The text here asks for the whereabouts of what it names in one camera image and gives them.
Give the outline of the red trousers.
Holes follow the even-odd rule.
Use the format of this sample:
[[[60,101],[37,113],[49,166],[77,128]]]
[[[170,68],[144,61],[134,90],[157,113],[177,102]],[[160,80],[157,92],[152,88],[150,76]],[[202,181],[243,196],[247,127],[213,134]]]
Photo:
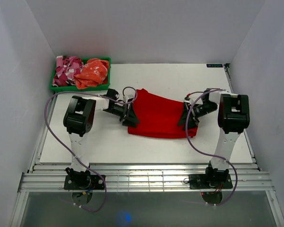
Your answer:
[[[159,139],[186,137],[184,126],[178,125],[183,113],[182,102],[154,95],[144,88],[138,89],[137,94],[133,110],[140,123],[128,127],[129,134]]]

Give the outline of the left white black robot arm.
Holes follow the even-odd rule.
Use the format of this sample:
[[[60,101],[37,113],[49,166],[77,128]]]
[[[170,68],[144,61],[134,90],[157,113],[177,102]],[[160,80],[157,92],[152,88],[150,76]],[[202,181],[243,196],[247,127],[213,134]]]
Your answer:
[[[137,94],[123,95],[119,100],[119,93],[114,89],[108,89],[105,95],[84,98],[73,96],[66,110],[63,125],[71,141],[72,155],[71,165],[65,169],[66,178],[64,189],[66,190],[103,190],[105,189],[105,176],[91,173],[89,158],[84,145],[87,143],[87,134],[90,132],[95,112],[98,110],[119,117],[123,126],[136,127],[140,123],[133,109],[133,102]]]

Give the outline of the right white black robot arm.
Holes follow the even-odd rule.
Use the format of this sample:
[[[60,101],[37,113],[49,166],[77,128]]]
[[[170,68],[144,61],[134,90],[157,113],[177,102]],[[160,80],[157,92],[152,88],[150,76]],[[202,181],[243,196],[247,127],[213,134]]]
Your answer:
[[[190,129],[197,128],[201,117],[218,111],[220,134],[215,153],[210,156],[205,173],[190,174],[186,183],[190,189],[215,189],[216,192],[232,189],[230,158],[237,139],[250,123],[249,98],[247,95],[233,94],[221,88],[208,88],[200,92],[198,100],[201,100],[201,104],[190,97],[191,94],[188,94],[184,98],[178,126],[188,133]]]

